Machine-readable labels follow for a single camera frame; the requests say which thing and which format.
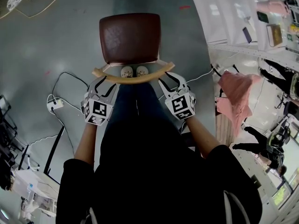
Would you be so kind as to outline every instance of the cable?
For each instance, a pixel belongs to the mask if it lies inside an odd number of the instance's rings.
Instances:
[[[48,136],[48,137],[46,137],[46,138],[41,138],[40,140],[36,140],[36,141],[34,141],[33,143],[29,144],[29,146],[34,145],[35,143],[37,143],[37,142],[39,142],[39,141],[46,140],[46,139],[48,139],[48,138],[55,138],[55,137],[57,137],[57,134],[56,134],[56,135],[53,135],[53,136]]]
[[[199,78],[202,78],[203,76],[210,74],[212,71],[213,71],[213,69],[211,69],[208,73],[201,75],[200,77],[197,77],[197,78],[192,79],[192,80],[188,80],[186,83],[189,83],[189,82],[191,82],[193,80],[198,80]]]
[[[66,131],[66,133],[67,133],[67,136],[68,136],[68,138],[69,138],[69,140],[70,140],[70,143],[71,143],[71,147],[72,147],[72,150],[73,150],[73,155],[75,155],[75,152],[74,152],[74,146],[73,146],[73,143],[71,142],[71,138],[70,138],[70,136],[69,136],[69,132],[67,131],[67,129],[66,129],[64,123],[61,121],[61,119],[55,114],[53,108],[52,108],[52,112],[53,112],[53,114],[57,117],[57,119],[59,120],[59,122],[64,126],[64,129],[65,129],[65,131]]]
[[[64,71],[64,72],[62,72],[62,73],[58,76],[57,81],[55,82],[55,84],[54,84],[54,86],[53,86],[52,93],[51,93],[53,99],[54,99],[54,95],[53,95],[53,93],[54,93],[55,86],[56,86],[56,84],[57,84],[59,78],[61,77],[61,75],[64,74],[64,73],[69,74],[70,76],[72,76],[72,77],[78,79],[79,81],[83,82],[83,83],[87,86],[87,90],[88,90],[89,85],[88,85],[84,80],[80,79],[80,78],[77,77],[76,75],[73,75],[73,74],[71,74],[71,73],[69,73],[69,72],[67,72],[67,71]]]
[[[261,94],[262,94],[262,91],[263,91],[263,84],[262,84],[261,92],[260,92],[260,94],[259,94],[258,97],[257,97],[256,105],[257,105],[257,103],[258,103],[258,99],[260,98],[260,96],[261,96]]]
[[[203,77],[203,76],[205,76],[205,75],[208,75],[208,74],[210,74],[211,72],[213,71],[213,68],[208,72],[208,73],[206,73],[206,74],[203,74],[203,75],[201,75],[200,77],[197,77],[197,78],[195,78],[195,79],[192,79],[192,80],[188,80],[186,83],[189,83],[189,82],[191,82],[191,81],[194,81],[194,80],[198,80],[199,78],[201,78],[201,77]]]
[[[263,129],[259,128],[259,127],[256,127],[256,126],[254,126],[254,125],[251,125],[251,124],[248,124],[248,123],[245,123],[245,122],[244,122],[244,124],[249,125],[249,126],[252,126],[252,127],[257,128],[257,129],[260,129],[260,130],[263,130]]]

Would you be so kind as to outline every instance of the chair seat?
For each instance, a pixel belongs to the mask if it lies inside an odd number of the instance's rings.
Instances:
[[[122,14],[100,20],[100,42],[107,64],[138,64],[158,59],[161,40],[157,14]]]

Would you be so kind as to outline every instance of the gray floor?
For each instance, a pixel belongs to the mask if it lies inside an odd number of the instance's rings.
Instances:
[[[33,0],[30,4],[25,1],[18,8],[29,14],[42,2]],[[186,5],[191,7],[179,9]],[[87,83],[93,81],[93,68],[104,63],[99,40],[100,18],[132,12],[160,15],[160,58],[174,62],[174,72],[186,80],[209,72],[206,41],[193,0],[57,0],[48,10],[32,19],[13,11],[0,20],[0,93],[12,106],[10,115],[19,128],[21,141],[31,143],[59,132],[61,124],[46,107],[46,98],[58,75],[69,71]],[[148,68],[151,71],[158,67],[149,65]],[[119,75],[119,68],[112,69],[111,73]],[[161,96],[157,81],[152,85]],[[209,74],[189,85],[197,96],[198,118],[214,134],[212,76]],[[63,75],[55,93],[79,106],[85,92],[82,83]],[[85,125],[83,115],[66,104],[57,110],[57,114],[65,123],[76,149]],[[96,165],[104,130],[105,127],[98,129]],[[32,153],[42,167],[53,142],[54,139],[48,139],[32,147]],[[64,134],[51,164],[54,178],[60,180],[63,162],[71,157],[71,146]]]

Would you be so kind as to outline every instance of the black cable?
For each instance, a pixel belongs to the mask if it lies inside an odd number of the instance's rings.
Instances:
[[[62,125],[64,126],[65,131],[66,131],[66,133],[67,133],[67,136],[69,137],[69,140],[70,140],[70,143],[71,143],[71,147],[72,147],[72,149],[73,149],[73,155],[75,155],[75,152],[74,152],[74,146],[73,146],[73,143],[71,142],[71,139],[70,139],[70,136],[69,136],[69,132],[67,131],[67,129],[66,129],[66,127],[65,127],[65,124],[61,121],[61,119],[60,119],[56,114],[55,114],[55,116],[57,117],[57,119],[58,119],[58,120],[62,123]]]
[[[251,124],[248,124],[248,123],[245,123],[246,125],[249,125],[249,126],[252,126],[252,127],[254,127],[254,128],[257,128],[257,129],[260,129],[260,130],[263,130],[263,129],[261,129],[261,128],[259,128],[259,127],[256,127],[256,126],[254,126],[254,125],[251,125]]]
[[[64,74],[64,73],[69,74],[70,76],[72,76],[72,77],[78,79],[79,81],[83,82],[83,83],[87,86],[87,90],[89,89],[89,85],[88,85],[84,80],[80,79],[80,78],[77,77],[76,75],[73,75],[73,74],[71,74],[71,73],[69,73],[69,72],[67,72],[67,71],[64,71],[64,72],[62,72],[62,73],[58,76],[57,81],[55,82],[55,84],[54,84],[54,86],[53,86],[53,89],[52,89],[52,93],[51,93],[51,95],[52,95],[52,99],[53,99],[53,103],[54,103],[54,104],[56,104],[56,101],[55,101],[55,99],[54,99],[54,95],[53,95],[53,93],[54,93],[54,89],[55,89],[55,86],[56,86],[56,84],[57,84],[59,78],[60,78],[61,75]]]

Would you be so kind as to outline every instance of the jeans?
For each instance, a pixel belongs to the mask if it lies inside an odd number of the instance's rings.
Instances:
[[[259,154],[261,151],[266,149],[267,138],[264,135],[262,135],[261,133],[259,133],[252,127],[246,127],[244,130],[247,131],[248,133],[252,134],[256,138],[258,144],[256,144],[256,143],[235,144],[233,146],[233,149],[242,149],[242,150],[246,150],[249,152],[253,152],[254,154]]]
[[[138,117],[162,119],[172,124],[149,83],[121,84],[106,131],[115,123]]]
[[[292,78],[294,73],[287,71],[285,67],[279,65],[276,62],[265,60],[266,63],[268,63],[269,66],[272,66],[273,68],[277,69],[279,73],[285,78],[280,79],[275,77],[274,75],[269,74],[266,70],[261,70],[261,74],[266,77],[268,80],[270,80],[272,83],[274,83],[278,88],[280,88],[284,93],[287,95],[290,94],[290,88],[292,84]]]

